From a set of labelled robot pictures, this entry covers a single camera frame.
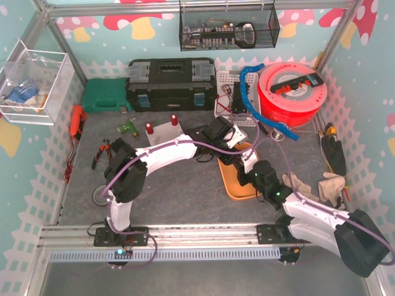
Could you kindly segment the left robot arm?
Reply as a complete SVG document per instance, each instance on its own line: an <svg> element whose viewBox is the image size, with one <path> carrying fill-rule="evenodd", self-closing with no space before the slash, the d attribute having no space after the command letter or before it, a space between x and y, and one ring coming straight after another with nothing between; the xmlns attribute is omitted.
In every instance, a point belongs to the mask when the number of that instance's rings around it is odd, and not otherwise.
<svg viewBox="0 0 395 296"><path fill-rule="evenodd" d="M108 200L107 225L116 234L127 233L132 203L151 173L202 154L211 154L229 164L240 159L243 153L235 145L246 138L244 131L223 117L150 147L134 149L118 138L112 143L115 157L104 173L106 187L101 194Z"/></svg>

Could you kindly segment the clear acrylic box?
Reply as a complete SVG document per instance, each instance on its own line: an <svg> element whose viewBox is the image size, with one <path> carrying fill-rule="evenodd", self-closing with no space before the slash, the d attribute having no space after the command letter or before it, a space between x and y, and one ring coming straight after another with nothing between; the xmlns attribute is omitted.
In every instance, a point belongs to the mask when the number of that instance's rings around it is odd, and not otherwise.
<svg viewBox="0 0 395 296"><path fill-rule="evenodd" d="M55 124L75 73L68 54L28 49L20 40L1 73L1 115L8 122Z"/></svg>

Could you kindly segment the black ribbed rail block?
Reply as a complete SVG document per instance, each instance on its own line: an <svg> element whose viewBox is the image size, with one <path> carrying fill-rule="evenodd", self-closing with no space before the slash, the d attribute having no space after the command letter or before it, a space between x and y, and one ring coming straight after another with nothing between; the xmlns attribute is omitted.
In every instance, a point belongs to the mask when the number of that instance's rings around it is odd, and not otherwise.
<svg viewBox="0 0 395 296"><path fill-rule="evenodd" d="M126 156L129 153L130 145L127 144L122 138L116 139L111 145L111 149L115 152L116 156Z"/></svg>

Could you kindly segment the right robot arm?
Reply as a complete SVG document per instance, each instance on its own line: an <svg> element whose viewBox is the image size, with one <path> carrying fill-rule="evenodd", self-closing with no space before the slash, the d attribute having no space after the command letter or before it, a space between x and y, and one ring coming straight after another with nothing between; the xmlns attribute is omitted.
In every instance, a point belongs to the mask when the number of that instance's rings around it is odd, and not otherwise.
<svg viewBox="0 0 395 296"><path fill-rule="evenodd" d="M265 202L283 213L280 231L334 253L363 278L380 265L394 264L393 260L385 261L394 255L394 249L362 210L337 210L304 197L281 183L266 160L241 154L235 158L235 167L240 184L250 184Z"/></svg>

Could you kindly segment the red filament spool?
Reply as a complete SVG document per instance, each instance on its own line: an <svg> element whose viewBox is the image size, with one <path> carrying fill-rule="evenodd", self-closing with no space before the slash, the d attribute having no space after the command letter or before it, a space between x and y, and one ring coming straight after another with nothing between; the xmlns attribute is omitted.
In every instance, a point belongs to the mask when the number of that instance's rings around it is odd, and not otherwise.
<svg viewBox="0 0 395 296"><path fill-rule="evenodd" d="M298 128L310 122L327 97L325 82L315 88L304 85L280 95L272 93L270 87L314 72L318 73L313 68L296 62L277 62L265 66L257 84L260 114L271 121L284 123L289 128Z"/></svg>

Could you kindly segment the black work glove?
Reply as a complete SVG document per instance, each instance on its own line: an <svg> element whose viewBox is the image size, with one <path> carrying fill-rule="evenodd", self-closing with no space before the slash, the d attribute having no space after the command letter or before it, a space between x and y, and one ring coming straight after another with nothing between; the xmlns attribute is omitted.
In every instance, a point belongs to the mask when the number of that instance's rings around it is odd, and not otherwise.
<svg viewBox="0 0 395 296"><path fill-rule="evenodd" d="M333 136L324 136L321 139L321 146L330 170L334 174L345 176L346 160L341 141L336 141Z"/></svg>

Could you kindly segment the green tool case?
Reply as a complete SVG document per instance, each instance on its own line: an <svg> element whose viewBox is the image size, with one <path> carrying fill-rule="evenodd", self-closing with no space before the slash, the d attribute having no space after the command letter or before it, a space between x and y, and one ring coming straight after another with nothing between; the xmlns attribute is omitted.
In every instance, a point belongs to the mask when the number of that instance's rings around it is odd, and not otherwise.
<svg viewBox="0 0 395 296"><path fill-rule="evenodd" d="M81 106L86 113L131 112L127 101L126 78L95 78L87 81Z"/></svg>

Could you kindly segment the black terminal strip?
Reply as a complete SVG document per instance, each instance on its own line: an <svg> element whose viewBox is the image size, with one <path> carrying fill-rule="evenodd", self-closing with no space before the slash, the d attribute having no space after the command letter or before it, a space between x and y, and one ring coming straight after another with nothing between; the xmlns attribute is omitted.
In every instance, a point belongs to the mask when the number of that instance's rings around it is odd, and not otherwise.
<svg viewBox="0 0 395 296"><path fill-rule="evenodd" d="M270 87L270 91L275 94L288 93L297 90L304 85L315 88L324 84L323 78L318 73L310 73L304 76L299 76L282 83L274 84Z"/></svg>

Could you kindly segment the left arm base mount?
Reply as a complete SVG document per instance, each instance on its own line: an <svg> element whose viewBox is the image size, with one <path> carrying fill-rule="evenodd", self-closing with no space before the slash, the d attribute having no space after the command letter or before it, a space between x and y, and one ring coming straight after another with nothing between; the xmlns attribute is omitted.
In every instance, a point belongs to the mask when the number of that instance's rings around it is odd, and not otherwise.
<svg viewBox="0 0 395 296"><path fill-rule="evenodd" d="M94 234L95 247L145 247L148 245L148 227L130 228L138 234L121 235L113 232L110 227L97 228Z"/></svg>

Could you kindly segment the orange multimeter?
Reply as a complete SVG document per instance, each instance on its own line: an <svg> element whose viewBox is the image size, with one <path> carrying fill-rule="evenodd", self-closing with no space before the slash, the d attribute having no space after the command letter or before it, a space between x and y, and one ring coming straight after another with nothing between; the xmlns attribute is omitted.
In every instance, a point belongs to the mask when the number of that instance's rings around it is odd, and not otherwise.
<svg viewBox="0 0 395 296"><path fill-rule="evenodd" d="M79 141L81 139L83 127L85 125L87 114L81 105L74 105L69 126L70 136Z"/></svg>

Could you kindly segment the white peg base plate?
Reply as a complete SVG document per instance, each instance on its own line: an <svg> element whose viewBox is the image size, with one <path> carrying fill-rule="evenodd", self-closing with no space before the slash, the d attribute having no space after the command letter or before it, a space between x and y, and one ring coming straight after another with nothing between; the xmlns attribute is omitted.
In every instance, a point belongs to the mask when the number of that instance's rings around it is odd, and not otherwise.
<svg viewBox="0 0 395 296"><path fill-rule="evenodd" d="M147 134L146 132L150 146L156 146L165 143L179 137L181 134L184 133L179 123L177 126L173 126L170 121L158 126L154 126L152 124L152 126L154 128L154 133Z"/></svg>

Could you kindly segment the brown tape roll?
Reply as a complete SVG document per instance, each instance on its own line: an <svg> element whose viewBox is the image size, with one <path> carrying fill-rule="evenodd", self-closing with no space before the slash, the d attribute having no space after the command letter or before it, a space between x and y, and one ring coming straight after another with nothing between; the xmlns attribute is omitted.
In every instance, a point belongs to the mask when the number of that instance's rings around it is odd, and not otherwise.
<svg viewBox="0 0 395 296"><path fill-rule="evenodd" d="M105 184L100 185L92 193L93 203L99 207L105 207L108 204L107 197L101 195L105 188Z"/></svg>

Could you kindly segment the blue white glove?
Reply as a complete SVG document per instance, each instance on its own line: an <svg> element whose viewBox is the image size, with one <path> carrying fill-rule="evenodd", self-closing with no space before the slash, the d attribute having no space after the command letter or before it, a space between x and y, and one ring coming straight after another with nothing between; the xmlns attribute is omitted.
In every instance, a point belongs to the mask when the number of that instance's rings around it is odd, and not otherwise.
<svg viewBox="0 0 395 296"><path fill-rule="evenodd" d="M38 93L39 88L34 82L24 81L12 89L6 96L6 101L13 104L32 105L36 103L36 95Z"/></svg>

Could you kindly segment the orange plastic tray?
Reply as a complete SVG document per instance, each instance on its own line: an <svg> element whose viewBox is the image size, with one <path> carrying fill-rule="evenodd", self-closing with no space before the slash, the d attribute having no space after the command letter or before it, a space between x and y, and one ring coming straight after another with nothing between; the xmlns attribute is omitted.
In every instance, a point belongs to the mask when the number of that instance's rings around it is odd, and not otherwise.
<svg viewBox="0 0 395 296"><path fill-rule="evenodd" d="M235 148L237 150L247 149L247 151L249 151L250 146L250 143L245 142L243 144L236 144ZM256 198L256 189L253 185L247 184L245 186L241 186L239 184L237 180L236 167L234 165L225 165L219 158L217 158L217 161L222 175L225 190L231 200L243 201Z"/></svg>

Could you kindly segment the green hose nozzle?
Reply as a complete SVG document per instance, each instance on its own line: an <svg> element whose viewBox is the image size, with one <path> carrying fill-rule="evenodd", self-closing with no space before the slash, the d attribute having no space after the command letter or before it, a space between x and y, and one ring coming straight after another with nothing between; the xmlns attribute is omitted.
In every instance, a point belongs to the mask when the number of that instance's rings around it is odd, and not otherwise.
<svg viewBox="0 0 395 296"><path fill-rule="evenodd" d="M136 128L131 120L128 120L125 124L118 126L117 131L120 134L130 132L135 138L137 138L139 136L138 131L136 130Z"/></svg>

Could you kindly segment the black toolbox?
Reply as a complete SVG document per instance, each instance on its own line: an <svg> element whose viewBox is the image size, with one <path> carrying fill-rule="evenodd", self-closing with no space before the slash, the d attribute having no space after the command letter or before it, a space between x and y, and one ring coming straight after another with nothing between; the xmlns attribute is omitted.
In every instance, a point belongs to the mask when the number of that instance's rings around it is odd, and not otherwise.
<svg viewBox="0 0 395 296"><path fill-rule="evenodd" d="M136 112L212 110L215 64L206 57L135 59L128 64L125 91Z"/></svg>

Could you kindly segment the white plastic basket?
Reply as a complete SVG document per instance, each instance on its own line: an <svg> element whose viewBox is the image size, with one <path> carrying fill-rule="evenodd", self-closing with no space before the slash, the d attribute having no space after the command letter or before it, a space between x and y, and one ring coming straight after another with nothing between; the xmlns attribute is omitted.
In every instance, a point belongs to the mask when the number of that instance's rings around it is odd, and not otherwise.
<svg viewBox="0 0 395 296"><path fill-rule="evenodd" d="M241 102L239 90L239 71L219 70L216 72L217 79L217 98L214 104L214 116L223 116L232 121L235 115L232 113L234 102ZM257 83L259 76L257 73L246 75L247 97L256 111L260 111L259 95L257 93Z"/></svg>

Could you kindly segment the beige work glove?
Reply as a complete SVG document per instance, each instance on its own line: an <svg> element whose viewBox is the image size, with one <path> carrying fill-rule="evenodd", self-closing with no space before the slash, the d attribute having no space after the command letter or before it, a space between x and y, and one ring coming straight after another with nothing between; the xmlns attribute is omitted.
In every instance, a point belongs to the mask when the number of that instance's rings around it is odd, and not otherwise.
<svg viewBox="0 0 395 296"><path fill-rule="evenodd" d="M319 201L319 198L312 193L312 188L303 183L294 173L291 173L291 177L289 177L288 174L282 174L282 180L288 187L291 187L291 183L293 183L295 190L304 197L315 202Z"/></svg>
<svg viewBox="0 0 395 296"><path fill-rule="evenodd" d="M340 207L338 199L345 187L346 180L343 176L335 173L324 172L324 179L318 182L318 194L322 202L329 201L335 208Z"/></svg>

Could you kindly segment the orange handled pliers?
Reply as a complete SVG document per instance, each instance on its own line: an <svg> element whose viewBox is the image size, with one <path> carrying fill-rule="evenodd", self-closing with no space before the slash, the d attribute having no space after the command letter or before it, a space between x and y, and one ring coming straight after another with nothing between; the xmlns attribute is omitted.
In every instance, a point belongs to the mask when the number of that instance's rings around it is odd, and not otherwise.
<svg viewBox="0 0 395 296"><path fill-rule="evenodd" d="M98 163L98 160L99 160L99 158L100 158L100 156L102 155L103 152L106 152L109 163L111 163L112 160L113 160L109 139L103 139L102 142L104 144L100 146L100 148L98 149L98 151L97 151L96 155L94 156L93 161L91 163L91 169L92 170L96 169L96 165Z"/></svg>

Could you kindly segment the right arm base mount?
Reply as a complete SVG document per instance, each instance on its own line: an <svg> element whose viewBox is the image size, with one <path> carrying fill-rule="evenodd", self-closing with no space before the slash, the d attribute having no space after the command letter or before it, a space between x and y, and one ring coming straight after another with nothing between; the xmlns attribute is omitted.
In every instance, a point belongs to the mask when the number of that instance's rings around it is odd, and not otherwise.
<svg viewBox="0 0 395 296"><path fill-rule="evenodd" d="M287 226L279 224L258 224L256 234L259 244L303 244L304 241L293 237Z"/></svg>

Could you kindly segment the yellow black screwdriver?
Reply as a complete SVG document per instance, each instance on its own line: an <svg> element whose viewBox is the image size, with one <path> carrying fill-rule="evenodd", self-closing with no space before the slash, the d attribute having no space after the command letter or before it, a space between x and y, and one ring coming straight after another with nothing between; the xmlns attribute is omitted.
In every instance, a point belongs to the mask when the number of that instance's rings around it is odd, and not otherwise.
<svg viewBox="0 0 395 296"><path fill-rule="evenodd" d="M336 128L332 123L328 123L323 130L318 132L320 137L336 137Z"/></svg>

